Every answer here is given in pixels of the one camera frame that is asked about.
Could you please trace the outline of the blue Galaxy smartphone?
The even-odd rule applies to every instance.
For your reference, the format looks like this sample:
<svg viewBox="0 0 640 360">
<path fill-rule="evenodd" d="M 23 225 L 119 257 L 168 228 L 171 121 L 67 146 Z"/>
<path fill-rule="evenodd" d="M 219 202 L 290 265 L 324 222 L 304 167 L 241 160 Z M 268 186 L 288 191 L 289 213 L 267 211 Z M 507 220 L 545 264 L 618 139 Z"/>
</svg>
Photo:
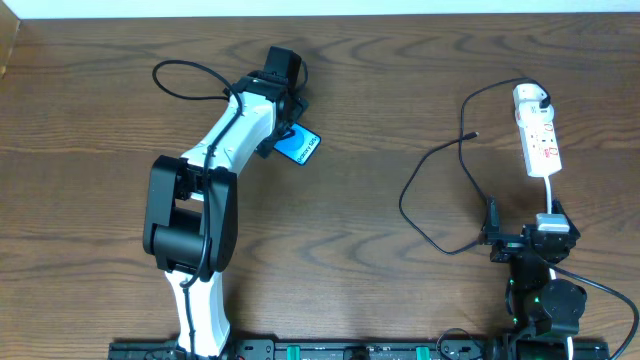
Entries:
<svg viewBox="0 0 640 360">
<path fill-rule="evenodd" d="M 309 129 L 294 124 L 274 145 L 274 150 L 299 166 L 304 166 L 321 144 L 321 137 Z"/>
</svg>

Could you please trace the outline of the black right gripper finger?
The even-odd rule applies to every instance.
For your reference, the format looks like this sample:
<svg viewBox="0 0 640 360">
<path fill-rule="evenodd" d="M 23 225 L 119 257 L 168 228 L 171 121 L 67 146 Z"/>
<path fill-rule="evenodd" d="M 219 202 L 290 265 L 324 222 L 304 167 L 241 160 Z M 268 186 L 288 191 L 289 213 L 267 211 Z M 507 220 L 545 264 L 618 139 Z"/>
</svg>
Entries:
<svg viewBox="0 0 640 360">
<path fill-rule="evenodd" d="M 486 216 L 481 228 L 481 243 L 483 245 L 493 245 L 501 234 L 501 222 L 496 199 L 489 196 L 486 202 Z"/>
<path fill-rule="evenodd" d="M 571 221 L 569 215 L 564 210 L 564 208 L 563 208 L 563 206 L 562 206 L 562 204 L 561 204 L 559 199 L 553 199 L 552 200 L 552 213 L 553 214 L 557 214 L 557 215 L 563 215 L 569 225 L 573 224 L 573 222 Z"/>
</svg>

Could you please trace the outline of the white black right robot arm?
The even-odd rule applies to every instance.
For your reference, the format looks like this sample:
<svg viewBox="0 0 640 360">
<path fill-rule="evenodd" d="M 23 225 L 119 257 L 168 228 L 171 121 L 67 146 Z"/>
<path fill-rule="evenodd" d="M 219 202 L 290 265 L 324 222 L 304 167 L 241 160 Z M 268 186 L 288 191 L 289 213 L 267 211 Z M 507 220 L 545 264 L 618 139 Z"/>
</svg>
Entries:
<svg viewBox="0 0 640 360">
<path fill-rule="evenodd" d="M 559 201 L 518 234 L 501 230 L 496 199 L 487 199 L 480 243 L 492 247 L 490 260 L 509 266 L 505 304 L 513 329 L 490 341 L 488 359 L 572 359 L 573 337 L 586 308 L 586 290 L 560 279 L 552 267 L 570 254 L 580 232 Z"/>
</svg>

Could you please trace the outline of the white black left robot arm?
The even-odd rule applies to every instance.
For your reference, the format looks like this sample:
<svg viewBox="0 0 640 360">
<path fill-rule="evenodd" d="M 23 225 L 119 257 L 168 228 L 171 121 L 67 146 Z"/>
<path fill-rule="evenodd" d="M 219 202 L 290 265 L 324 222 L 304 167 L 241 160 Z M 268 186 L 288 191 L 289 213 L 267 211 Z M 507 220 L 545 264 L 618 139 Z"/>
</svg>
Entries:
<svg viewBox="0 0 640 360">
<path fill-rule="evenodd" d="M 229 339 L 222 274 L 238 239 L 238 177 L 293 131 L 308 108 L 307 81 L 298 54 L 271 47 L 262 69 L 222 82 L 227 107 L 207 135 L 151 167 L 142 244 L 173 289 L 177 347 L 189 359 L 218 358 Z"/>
</svg>

